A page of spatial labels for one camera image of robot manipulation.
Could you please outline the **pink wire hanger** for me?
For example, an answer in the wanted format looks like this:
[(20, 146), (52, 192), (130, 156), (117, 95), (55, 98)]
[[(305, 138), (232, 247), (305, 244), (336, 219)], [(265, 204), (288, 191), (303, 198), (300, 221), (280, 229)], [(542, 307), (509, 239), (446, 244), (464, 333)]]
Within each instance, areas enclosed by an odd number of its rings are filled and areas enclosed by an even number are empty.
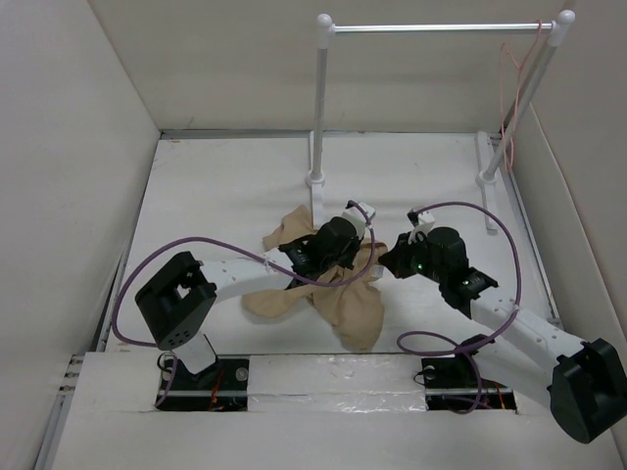
[[(503, 146), (503, 162), (506, 172), (511, 172), (514, 166), (515, 150), (514, 135), (517, 128), (515, 123), (518, 117), (518, 107), (520, 104), (523, 73), (526, 70), (537, 44), (542, 35), (542, 21), (537, 20), (534, 24), (534, 39), (522, 59), (517, 59), (508, 43), (504, 41), (499, 51), (499, 104), (500, 104), (500, 134)], [(505, 78), (506, 68), (511, 66), (515, 70), (515, 87), (509, 96), (506, 94)]]

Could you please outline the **beige t shirt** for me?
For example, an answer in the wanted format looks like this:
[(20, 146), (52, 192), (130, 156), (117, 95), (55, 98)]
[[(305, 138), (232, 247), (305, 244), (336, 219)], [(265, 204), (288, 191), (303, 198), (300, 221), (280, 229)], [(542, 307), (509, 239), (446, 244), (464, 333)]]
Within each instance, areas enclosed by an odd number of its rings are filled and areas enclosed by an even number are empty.
[[(269, 250), (301, 236), (313, 235), (310, 210), (300, 205), (284, 215), (281, 224), (263, 238)], [(334, 267), (319, 280), (338, 283), (349, 279), (365, 268), (370, 256), (371, 240), (366, 236), (354, 260), (354, 269)], [(295, 310), (300, 300), (307, 302), (324, 319), (339, 338), (342, 346), (351, 352), (368, 352), (378, 341), (384, 320), (385, 307), (381, 292), (374, 287), (376, 263), (368, 273), (355, 282), (335, 288), (304, 285), (290, 290), (265, 290), (248, 294), (241, 299), (242, 306), (263, 319), (283, 319)]]

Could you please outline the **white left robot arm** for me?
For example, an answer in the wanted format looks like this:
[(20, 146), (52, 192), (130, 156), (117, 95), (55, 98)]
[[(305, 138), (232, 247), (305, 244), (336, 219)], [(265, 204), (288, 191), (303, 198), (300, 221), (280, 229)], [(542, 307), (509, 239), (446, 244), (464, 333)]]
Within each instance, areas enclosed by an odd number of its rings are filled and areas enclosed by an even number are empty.
[(173, 256), (135, 295), (156, 347), (173, 355), (197, 388), (217, 379), (218, 356), (201, 327), (220, 302), (266, 290), (305, 284), (322, 287), (333, 267), (351, 269), (366, 229), (346, 210), (303, 236), (261, 255), (200, 261), (189, 252)]

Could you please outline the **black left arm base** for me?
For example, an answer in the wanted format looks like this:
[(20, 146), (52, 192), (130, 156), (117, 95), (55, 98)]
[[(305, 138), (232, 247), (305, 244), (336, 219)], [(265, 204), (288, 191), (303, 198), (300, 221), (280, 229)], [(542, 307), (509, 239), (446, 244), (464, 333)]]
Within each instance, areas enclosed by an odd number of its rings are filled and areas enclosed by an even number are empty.
[(157, 359), (160, 369), (155, 407), (172, 412), (248, 410), (250, 358), (222, 357), (208, 372), (191, 374), (170, 353)]

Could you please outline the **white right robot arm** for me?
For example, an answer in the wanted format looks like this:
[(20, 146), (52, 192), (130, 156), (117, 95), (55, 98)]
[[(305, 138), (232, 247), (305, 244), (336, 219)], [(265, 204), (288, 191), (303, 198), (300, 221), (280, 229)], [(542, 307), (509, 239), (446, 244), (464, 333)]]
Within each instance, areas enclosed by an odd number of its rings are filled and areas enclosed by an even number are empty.
[(501, 338), (536, 366), (508, 366), (502, 383), (530, 392), (573, 440), (588, 444), (625, 418), (626, 373), (614, 346), (587, 342), (520, 308), (495, 279), (469, 264), (455, 229), (402, 234), (378, 261), (397, 279), (421, 275), (435, 282), (445, 302), (469, 319), (492, 330), (503, 327)]

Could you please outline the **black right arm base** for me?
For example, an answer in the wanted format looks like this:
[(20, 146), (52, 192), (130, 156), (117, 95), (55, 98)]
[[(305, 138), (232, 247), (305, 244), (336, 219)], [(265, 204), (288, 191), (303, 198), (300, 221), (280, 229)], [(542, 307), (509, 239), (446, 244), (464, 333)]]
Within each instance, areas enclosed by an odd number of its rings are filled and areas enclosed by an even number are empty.
[(517, 410), (512, 389), (485, 378), (479, 383), (463, 355), (426, 357), (421, 360), (421, 366), (413, 380), (424, 387), (428, 410), (466, 413), (474, 404), (478, 385), (481, 385), (481, 397), (475, 410)]

